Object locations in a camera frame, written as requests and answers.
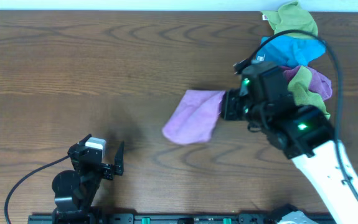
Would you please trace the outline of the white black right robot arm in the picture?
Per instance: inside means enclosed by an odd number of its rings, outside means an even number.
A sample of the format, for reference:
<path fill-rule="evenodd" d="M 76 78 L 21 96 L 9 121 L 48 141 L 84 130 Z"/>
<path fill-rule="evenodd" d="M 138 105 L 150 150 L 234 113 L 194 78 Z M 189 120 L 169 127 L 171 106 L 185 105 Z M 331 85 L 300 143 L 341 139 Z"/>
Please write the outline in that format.
<path fill-rule="evenodd" d="M 248 121 L 310 181 L 336 223 L 358 223 L 358 176 L 336 129 L 315 106 L 294 103 L 291 93 L 256 101 L 229 90 L 222 117 Z"/>

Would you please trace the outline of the purple microfiber cloth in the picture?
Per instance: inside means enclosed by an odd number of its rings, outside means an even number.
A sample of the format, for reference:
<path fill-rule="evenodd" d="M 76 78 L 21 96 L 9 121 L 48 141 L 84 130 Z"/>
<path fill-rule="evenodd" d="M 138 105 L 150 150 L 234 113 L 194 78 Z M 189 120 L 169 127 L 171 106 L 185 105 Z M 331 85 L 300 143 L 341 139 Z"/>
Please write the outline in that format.
<path fill-rule="evenodd" d="M 162 128 L 163 136 L 178 145 L 208 142 L 220 115 L 223 90 L 187 90 Z"/>

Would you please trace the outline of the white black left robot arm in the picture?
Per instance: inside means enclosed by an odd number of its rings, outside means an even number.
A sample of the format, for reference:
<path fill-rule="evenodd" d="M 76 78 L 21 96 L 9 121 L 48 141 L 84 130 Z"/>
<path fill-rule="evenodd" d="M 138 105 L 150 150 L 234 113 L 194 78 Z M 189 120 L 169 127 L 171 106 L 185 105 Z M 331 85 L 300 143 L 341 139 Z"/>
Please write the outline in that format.
<path fill-rule="evenodd" d="M 106 215 L 92 206 L 102 180 L 123 175 L 125 143 L 120 142 L 113 164 L 103 163 L 106 141 L 88 134 L 67 151 L 73 169 L 55 176 L 52 190 L 57 208 L 52 223 L 107 223 Z"/>

